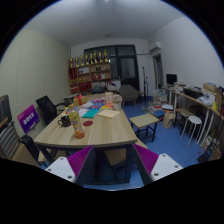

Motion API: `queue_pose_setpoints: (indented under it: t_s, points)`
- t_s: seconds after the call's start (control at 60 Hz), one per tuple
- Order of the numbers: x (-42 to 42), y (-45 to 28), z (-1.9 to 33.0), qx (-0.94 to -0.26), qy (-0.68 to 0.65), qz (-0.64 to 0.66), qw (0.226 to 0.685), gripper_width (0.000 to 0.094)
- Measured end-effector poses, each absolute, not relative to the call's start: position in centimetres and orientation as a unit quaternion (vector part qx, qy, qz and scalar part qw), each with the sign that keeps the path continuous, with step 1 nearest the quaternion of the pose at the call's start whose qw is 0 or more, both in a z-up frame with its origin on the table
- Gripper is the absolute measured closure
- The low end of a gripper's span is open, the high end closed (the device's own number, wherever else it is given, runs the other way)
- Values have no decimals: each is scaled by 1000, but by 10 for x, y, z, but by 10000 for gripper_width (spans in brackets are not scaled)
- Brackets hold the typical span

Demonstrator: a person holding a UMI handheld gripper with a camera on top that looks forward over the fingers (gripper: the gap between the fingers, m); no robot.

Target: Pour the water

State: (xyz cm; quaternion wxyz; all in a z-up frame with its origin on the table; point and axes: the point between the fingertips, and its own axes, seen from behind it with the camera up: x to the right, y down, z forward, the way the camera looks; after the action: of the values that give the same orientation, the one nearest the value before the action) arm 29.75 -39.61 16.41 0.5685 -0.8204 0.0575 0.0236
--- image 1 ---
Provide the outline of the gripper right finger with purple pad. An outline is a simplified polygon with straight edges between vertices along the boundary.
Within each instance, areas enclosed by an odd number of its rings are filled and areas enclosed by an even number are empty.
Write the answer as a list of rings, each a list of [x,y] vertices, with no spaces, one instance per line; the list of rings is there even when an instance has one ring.
[[[132,146],[132,154],[144,185],[182,169],[182,166],[166,153],[158,155],[137,144]]]

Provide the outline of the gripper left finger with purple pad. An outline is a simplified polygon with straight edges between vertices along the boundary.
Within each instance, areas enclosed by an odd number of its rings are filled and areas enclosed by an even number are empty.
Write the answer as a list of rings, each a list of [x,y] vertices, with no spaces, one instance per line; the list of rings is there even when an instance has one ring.
[[[94,146],[88,146],[69,157],[59,157],[46,171],[76,185],[83,186],[95,157]]]

